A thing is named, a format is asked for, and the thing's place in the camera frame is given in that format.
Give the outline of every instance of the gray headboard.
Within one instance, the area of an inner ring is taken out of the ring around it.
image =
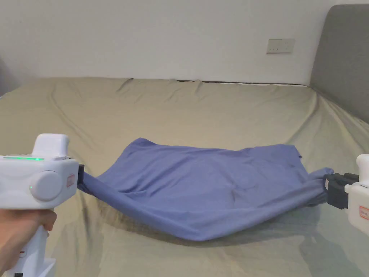
[[[310,86],[369,122],[369,4],[330,9]]]

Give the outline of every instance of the electrical outlet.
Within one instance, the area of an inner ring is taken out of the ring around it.
[[[294,38],[269,39],[267,54],[292,53],[295,45]]]

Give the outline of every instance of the beige bed sheet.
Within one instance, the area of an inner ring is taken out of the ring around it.
[[[64,133],[92,175],[134,139],[238,150],[294,144],[308,171],[357,172],[369,125],[306,87],[138,79],[44,79],[0,100],[2,154],[29,153]],[[56,276],[369,276],[369,237],[327,204],[232,236],[188,242],[78,192],[56,208],[47,255]]]

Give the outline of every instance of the red label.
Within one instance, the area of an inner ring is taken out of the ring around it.
[[[360,206],[360,216],[366,220],[369,220],[369,209]]]
[[[74,174],[72,174],[71,176],[67,178],[67,188],[74,184],[74,180],[75,180]]]

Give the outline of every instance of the cloth fold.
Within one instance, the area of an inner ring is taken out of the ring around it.
[[[209,240],[326,201],[323,168],[308,174],[292,145],[239,151],[132,142],[79,189],[163,232]]]

